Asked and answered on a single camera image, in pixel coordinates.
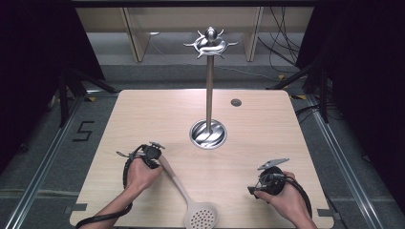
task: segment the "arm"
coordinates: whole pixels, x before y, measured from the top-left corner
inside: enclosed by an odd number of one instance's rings
[[[284,174],[287,177],[295,178],[293,173],[284,172]],[[256,191],[254,194],[271,204],[282,217],[292,222],[295,227],[306,229],[317,228],[309,216],[303,198],[291,184],[286,183],[283,191],[277,196],[272,196],[262,191]]]
[[[107,215],[124,210],[143,190],[149,188],[161,174],[163,168],[150,169],[140,158],[134,159],[128,170],[127,186],[122,193],[99,211],[96,216]],[[112,228],[118,219],[109,219],[83,225],[80,229]]]

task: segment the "metal pole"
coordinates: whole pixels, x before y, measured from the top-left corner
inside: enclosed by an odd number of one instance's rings
[[[205,131],[211,133],[211,119],[212,119],[212,91],[214,88],[214,55],[206,57],[206,129]]]

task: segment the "slotted spoon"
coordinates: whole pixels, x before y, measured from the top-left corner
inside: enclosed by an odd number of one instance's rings
[[[167,174],[173,179],[180,190],[182,196],[187,202],[187,212],[184,216],[184,226],[187,229],[211,229],[214,228],[218,220],[218,212],[214,205],[208,202],[195,202],[188,196],[180,180],[176,177],[175,172],[170,166],[167,159],[161,155],[159,158],[161,166]]]

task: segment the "metal rail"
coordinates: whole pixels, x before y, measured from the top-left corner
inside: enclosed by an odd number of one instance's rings
[[[308,103],[310,106],[316,105],[316,100],[312,95],[308,95]],[[378,214],[375,211],[373,203],[370,201],[368,195],[361,186],[355,172],[353,171],[350,163],[345,157],[342,149],[340,148],[339,143],[337,142],[336,137],[334,136],[330,125],[324,122],[324,119],[319,114],[319,112],[314,113],[316,122],[319,125],[319,128],[322,131],[326,141],[330,146],[330,150],[345,178],[348,183],[349,189],[352,191],[353,197],[357,202],[357,205],[363,214],[363,217],[370,228],[385,228],[382,224]]]
[[[36,194],[41,187],[47,173],[49,172],[53,161],[57,155],[57,152],[62,145],[62,142],[72,125],[72,121],[75,117],[75,113],[83,101],[83,97],[77,97],[70,109],[71,115],[67,119],[66,123],[59,128],[57,131],[53,142],[42,159],[41,164],[35,172],[29,186],[25,190],[23,197],[18,202],[17,206],[11,213],[11,217],[7,223],[6,229],[17,229],[20,228],[27,216],[33,201],[35,200]]]

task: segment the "spoon head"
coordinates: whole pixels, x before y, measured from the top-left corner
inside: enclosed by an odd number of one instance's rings
[[[218,212],[210,203],[194,203],[188,206],[184,217],[187,229],[211,229],[218,220]]]

